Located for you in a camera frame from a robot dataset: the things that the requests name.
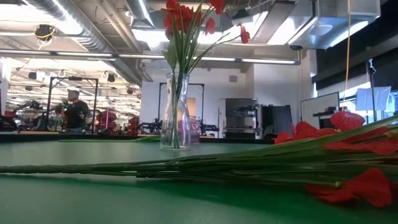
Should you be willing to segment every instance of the white board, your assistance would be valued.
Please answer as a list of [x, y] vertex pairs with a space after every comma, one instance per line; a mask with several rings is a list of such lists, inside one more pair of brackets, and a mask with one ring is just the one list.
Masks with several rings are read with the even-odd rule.
[[338, 92], [301, 101], [301, 118], [312, 126], [319, 128], [319, 118], [313, 114], [325, 112], [329, 106], [340, 107]]

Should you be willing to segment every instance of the clear vase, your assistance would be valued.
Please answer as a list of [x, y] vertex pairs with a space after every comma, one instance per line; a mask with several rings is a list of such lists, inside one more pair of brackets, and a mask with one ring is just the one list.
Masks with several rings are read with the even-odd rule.
[[164, 149], [188, 149], [191, 124], [187, 106], [189, 75], [167, 74], [167, 106], [164, 111], [160, 146]]

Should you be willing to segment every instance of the green table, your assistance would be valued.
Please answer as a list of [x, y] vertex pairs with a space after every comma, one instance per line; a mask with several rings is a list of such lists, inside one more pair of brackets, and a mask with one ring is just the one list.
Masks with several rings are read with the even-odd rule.
[[[203, 143], [190, 151], [157, 143], [0, 144], [0, 166], [168, 159], [262, 147]], [[0, 175], [0, 223], [397, 223], [397, 207], [336, 207], [303, 190], [192, 184], [95, 175]]]

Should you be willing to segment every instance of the man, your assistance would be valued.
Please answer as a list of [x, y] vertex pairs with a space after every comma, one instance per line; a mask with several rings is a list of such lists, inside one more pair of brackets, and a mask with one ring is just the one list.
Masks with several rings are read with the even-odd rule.
[[71, 132], [83, 131], [86, 128], [88, 106], [79, 100], [79, 91], [76, 90], [68, 90], [68, 101], [71, 101], [72, 104], [68, 105], [65, 112], [65, 116], [68, 118], [67, 129]]

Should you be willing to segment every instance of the black shirt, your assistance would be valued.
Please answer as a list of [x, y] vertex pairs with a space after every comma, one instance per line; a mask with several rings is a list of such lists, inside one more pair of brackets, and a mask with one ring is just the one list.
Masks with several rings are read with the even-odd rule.
[[[68, 106], [65, 115], [68, 117], [67, 128], [85, 128], [86, 117], [88, 114], [88, 106], [85, 102], [79, 100]], [[85, 115], [83, 119], [80, 118], [80, 114]]]

